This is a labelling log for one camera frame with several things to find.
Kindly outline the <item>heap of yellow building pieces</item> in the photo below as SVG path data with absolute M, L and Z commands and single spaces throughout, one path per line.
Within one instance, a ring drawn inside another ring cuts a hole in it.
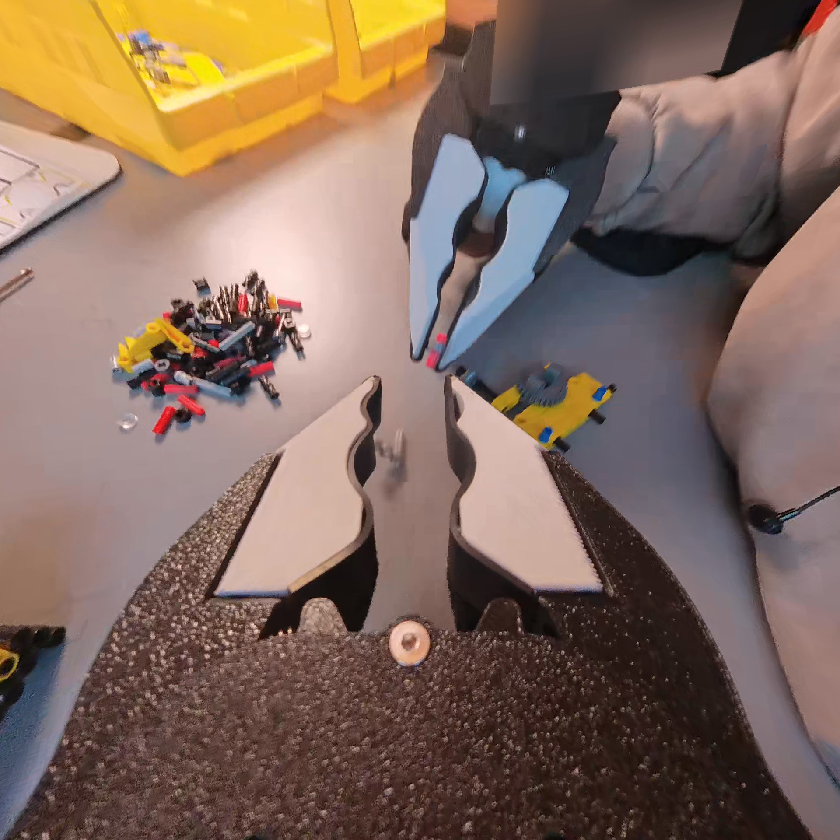
M 145 29 L 118 33 L 118 40 L 145 86 L 158 98 L 226 80 L 224 65 L 217 60 L 155 38 Z

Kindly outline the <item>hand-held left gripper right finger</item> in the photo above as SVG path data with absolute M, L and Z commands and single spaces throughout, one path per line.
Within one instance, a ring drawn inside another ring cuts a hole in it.
M 501 599 L 519 608 L 527 631 L 557 634 L 550 608 L 602 599 L 606 584 L 546 453 L 453 375 L 444 380 L 444 423 L 458 481 L 447 560 L 457 629 L 476 630 Z

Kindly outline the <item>person's right forearm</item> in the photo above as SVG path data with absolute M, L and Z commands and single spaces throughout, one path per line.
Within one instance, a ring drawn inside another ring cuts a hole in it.
M 838 215 L 838 2 L 799 43 L 730 76 L 623 91 L 602 191 L 574 242 L 627 274 L 706 252 L 767 265 Z

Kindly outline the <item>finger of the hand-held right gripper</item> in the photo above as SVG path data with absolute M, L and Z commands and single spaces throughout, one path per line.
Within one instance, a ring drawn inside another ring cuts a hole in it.
M 409 223 L 408 326 L 411 357 L 427 350 L 440 290 L 455 263 L 459 237 L 471 224 L 487 185 L 473 144 L 453 134 L 441 140 L 423 200 Z
M 543 249 L 568 202 L 569 190 L 550 179 L 518 186 L 507 204 L 507 230 L 498 251 L 481 268 L 476 293 L 462 307 L 436 368 L 466 352 L 522 294 L 537 274 Z

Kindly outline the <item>pile of small building pieces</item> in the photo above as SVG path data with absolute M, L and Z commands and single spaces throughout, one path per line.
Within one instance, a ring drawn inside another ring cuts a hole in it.
M 157 406 L 156 439 L 203 422 L 209 403 L 241 406 L 259 393 L 280 407 L 278 360 L 306 359 L 308 340 L 297 332 L 302 301 L 275 293 L 258 271 L 217 288 L 204 277 L 193 285 L 194 299 L 172 298 L 110 360 L 115 382 Z

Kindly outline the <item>person's beige sweatshirt torso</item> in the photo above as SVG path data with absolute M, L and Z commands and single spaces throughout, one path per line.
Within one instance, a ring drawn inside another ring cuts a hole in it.
M 782 513 L 838 487 L 838 248 L 835 191 L 754 281 L 717 364 L 710 418 L 746 508 L 761 502 Z M 784 675 L 838 782 L 838 495 L 777 535 L 749 532 Z

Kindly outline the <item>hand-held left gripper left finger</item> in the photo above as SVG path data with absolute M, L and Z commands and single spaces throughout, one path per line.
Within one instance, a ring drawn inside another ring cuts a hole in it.
M 375 471 L 382 380 L 373 375 L 275 453 L 213 578 L 213 598 L 269 600 L 263 634 L 297 631 L 325 599 L 359 632 L 379 564 L 365 484 Z

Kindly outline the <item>orange traffic cone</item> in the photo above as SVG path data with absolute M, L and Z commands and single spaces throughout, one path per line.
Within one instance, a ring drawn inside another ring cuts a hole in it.
M 801 39 L 816 34 L 834 13 L 839 1 L 820 1 L 801 32 Z

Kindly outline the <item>yellow beam assembly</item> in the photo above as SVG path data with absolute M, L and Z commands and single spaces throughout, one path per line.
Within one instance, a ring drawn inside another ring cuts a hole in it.
M 588 422 L 604 423 L 602 407 L 616 393 L 615 384 L 603 384 L 586 372 L 567 374 L 557 364 L 544 365 L 503 392 L 493 392 L 476 371 L 460 366 L 455 372 L 539 446 L 562 454 L 571 447 L 572 433 Z

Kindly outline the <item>yellow and black robot model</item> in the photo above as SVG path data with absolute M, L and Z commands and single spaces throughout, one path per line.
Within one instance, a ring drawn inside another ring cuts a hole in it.
M 65 626 L 1 625 L 1 721 L 25 692 L 25 681 L 43 651 L 67 638 Z

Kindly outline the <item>yellow storage bin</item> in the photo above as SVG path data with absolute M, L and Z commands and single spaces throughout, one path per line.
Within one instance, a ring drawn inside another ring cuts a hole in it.
M 129 34 L 223 68 L 152 89 Z M 2 89 L 177 175 L 322 110 L 338 78 L 326 2 L 2 2 Z
M 423 68 L 443 38 L 445 1 L 328 1 L 338 78 L 326 95 L 357 104 Z

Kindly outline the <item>sticker sheet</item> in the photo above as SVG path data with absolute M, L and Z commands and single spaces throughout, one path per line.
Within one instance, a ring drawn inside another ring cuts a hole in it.
M 78 186 L 78 181 L 71 175 L 40 165 L 2 146 L 1 239 L 10 239 L 27 225 L 50 214 Z

